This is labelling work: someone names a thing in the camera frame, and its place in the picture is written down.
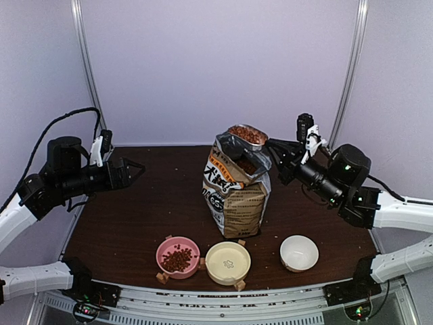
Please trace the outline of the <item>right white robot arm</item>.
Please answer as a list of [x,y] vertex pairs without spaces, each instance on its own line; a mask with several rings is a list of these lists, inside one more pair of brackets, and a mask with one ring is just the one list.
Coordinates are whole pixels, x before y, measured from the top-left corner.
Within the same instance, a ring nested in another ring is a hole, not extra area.
[[[302,142],[265,142],[283,185],[297,179],[358,228],[432,232],[431,200],[400,196],[386,184],[381,188],[364,186],[371,177],[371,161],[350,144],[334,150],[327,165],[321,166],[313,159],[312,142],[310,137]],[[431,266],[432,238],[428,237],[398,251],[360,259],[351,280],[328,284],[323,290],[328,305],[366,299],[380,294],[386,281]]]

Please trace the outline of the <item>brown dog food bag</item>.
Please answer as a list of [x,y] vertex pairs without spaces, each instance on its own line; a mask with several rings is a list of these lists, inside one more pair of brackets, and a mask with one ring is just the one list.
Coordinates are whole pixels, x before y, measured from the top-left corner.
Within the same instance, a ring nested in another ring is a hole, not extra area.
[[[236,165],[241,157],[255,165],[255,174]],[[260,232],[271,194],[271,167],[263,150],[248,150],[229,132],[216,136],[203,170],[202,196],[224,238],[248,238]]]

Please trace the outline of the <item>metal food scoop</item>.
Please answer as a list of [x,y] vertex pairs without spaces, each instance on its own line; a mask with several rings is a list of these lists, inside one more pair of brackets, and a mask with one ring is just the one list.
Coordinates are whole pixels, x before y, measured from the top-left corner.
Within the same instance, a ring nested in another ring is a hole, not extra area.
[[228,128],[227,131],[241,139],[247,149],[253,152],[261,151],[269,139],[266,133],[250,125],[237,124]]

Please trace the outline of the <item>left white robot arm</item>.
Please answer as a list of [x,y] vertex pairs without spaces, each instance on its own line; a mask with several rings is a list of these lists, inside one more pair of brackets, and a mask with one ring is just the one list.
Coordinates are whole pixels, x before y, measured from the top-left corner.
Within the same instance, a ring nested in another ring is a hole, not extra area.
[[[73,198],[127,188],[145,173],[143,164],[130,159],[121,158],[118,165],[103,159],[111,135],[110,131],[103,131],[90,151],[74,136],[48,142],[43,168],[19,182],[16,193],[1,212],[2,250],[54,208],[63,206],[71,211],[75,208]],[[69,297],[84,301],[97,295],[90,269],[77,258],[33,267],[1,268],[2,302],[48,290],[62,290]]]

